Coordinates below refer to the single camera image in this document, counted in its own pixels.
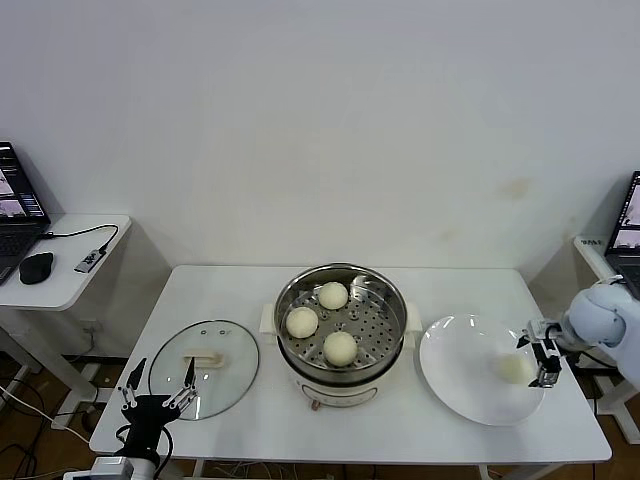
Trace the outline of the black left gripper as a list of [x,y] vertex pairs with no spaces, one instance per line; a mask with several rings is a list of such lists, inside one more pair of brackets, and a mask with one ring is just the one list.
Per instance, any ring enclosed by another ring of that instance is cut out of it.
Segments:
[[140,385],[146,365],[142,358],[129,373],[123,386],[118,387],[122,397],[122,413],[127,424],[119,429],[125,433],[119,455],[128,458],[158,458],[158,444],[163,428],[177,420],[179,409],[186,409],[197,395],[195,387],[195,358],[189,359],[183,386],[173,395],[140,395]]

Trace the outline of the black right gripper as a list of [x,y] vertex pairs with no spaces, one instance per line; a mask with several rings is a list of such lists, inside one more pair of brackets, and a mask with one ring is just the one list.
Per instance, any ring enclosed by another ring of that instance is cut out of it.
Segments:
[[[562,328],[559,323],[548,323],[543,327],[543,340],[531,344],[537,370],[534,379],[528,384],[530,388],[552,388],[558,381],[561,372],[561,355],[556,349],[562,340]],[[517,341],[520,349],[531,343],[528,335]]]

